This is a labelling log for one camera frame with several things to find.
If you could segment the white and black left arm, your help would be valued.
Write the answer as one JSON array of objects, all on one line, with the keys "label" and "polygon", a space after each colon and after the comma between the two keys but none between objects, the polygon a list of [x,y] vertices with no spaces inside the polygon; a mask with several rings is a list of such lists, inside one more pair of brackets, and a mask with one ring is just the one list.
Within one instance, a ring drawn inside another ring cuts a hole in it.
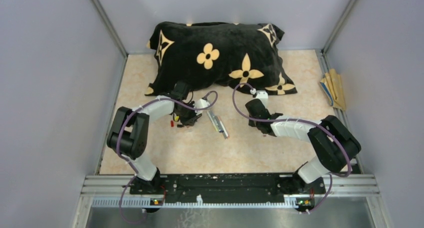
[{"label": "white and black left arm", "polygon": [[149,195],[160,190],[158,168],[152,163],[145,149],[149,125],[161,117],[174,114],[179,116],[183,126],[193,126],[210,103],[202,98],[184,102],[190,87],[178,82],[171,92],[165,92],[154,100],[137,108],[120,107],[115,113],[106,145],[123,160],[128,162],[141,179],[141,188]]}]

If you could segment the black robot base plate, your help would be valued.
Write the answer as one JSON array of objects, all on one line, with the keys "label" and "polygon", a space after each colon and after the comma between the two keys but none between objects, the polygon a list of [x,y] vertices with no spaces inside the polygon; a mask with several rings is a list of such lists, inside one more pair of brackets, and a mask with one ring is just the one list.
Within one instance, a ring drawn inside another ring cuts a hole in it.
[{"label": "black robot base plate", "polygon": [[323,195],[323,178],[301,183],[290,173],[161,174],[152,182],[135,180],[131,195],[159,195],[166,203],[283,203],[286,195]]}]

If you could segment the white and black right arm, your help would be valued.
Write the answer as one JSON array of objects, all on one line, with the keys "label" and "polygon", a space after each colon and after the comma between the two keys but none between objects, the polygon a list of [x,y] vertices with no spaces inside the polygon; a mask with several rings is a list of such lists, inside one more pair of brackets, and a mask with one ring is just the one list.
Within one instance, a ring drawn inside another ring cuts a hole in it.
[{"label": "white and black right arm", "polygon": [[249,125],[274,137],[291,137],[309,142],[316,156],[302,165],[293,175],[293,188],[307,194],[314,181],[329,173],[339,173],[361,151],[359,141],[333,115],[320,121],[291,118],[280,113],[270,114],[259,99],[245,105]]}]

